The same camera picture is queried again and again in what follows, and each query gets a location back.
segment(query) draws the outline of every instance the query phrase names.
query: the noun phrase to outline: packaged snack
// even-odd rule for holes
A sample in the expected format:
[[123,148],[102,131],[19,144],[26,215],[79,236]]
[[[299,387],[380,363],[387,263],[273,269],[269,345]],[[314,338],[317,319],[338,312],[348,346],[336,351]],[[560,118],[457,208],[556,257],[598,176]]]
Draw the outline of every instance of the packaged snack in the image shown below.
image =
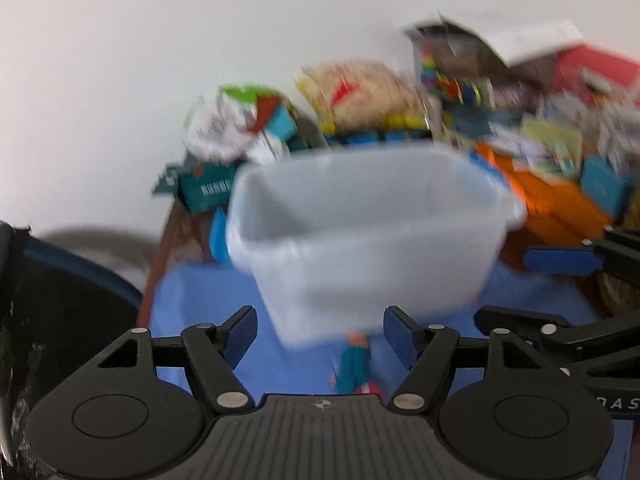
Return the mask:
[[425,108],[415,88],[377,61],[354,60],[308,66],[296,85],[318,114],[323,133],[359,130]]

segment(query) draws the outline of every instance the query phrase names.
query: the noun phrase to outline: black bag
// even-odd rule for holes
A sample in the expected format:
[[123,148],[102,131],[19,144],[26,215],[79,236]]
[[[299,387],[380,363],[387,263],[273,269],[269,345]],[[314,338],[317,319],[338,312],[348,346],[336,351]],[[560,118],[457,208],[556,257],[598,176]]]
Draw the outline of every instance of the black bag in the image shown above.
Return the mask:
[[140,292],[114,272],[0,222],[0,478],[42,475],[32,407],[135,325]]

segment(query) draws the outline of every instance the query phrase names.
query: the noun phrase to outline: translucent plastic box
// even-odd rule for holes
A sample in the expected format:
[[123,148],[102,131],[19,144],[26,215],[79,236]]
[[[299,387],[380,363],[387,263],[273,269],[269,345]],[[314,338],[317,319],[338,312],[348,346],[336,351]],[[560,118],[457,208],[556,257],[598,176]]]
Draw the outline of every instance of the translucent plastic box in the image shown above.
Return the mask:
[[242,171],[226,241],[278,337],[298,346],[375,330],[390,304],[420,319],[475,301],[525,216],[466,156],[413,142]]

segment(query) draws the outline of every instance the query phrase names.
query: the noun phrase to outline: green paper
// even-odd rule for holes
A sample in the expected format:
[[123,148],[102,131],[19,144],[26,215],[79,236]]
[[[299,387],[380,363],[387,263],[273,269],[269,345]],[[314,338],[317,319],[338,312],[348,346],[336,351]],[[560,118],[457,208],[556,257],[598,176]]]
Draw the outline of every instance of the green paper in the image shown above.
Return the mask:
[[235,99],[238,102],[246,103],[250,105],[255,105],[258,100],[259,95],[263,96],[271,96],[277,95],[280,96],[280,92],[276,89],[270,88],[268,86],[261,85],[247,85],[247,86],[236,86],[236,85],[222,85],[219,86],[218,89],[223,93]]

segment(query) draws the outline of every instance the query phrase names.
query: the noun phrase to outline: small figurine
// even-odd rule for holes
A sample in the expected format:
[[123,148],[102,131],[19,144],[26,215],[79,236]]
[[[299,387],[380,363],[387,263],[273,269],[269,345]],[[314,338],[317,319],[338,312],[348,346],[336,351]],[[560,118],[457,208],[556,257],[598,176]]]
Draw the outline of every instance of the small figurine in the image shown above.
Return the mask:
[[382,391],[371,379],[371,352],[367,336],[363,333],[347,334],[347,349],[340,356],[340,365],[333,380],[338,395],[377,394]]

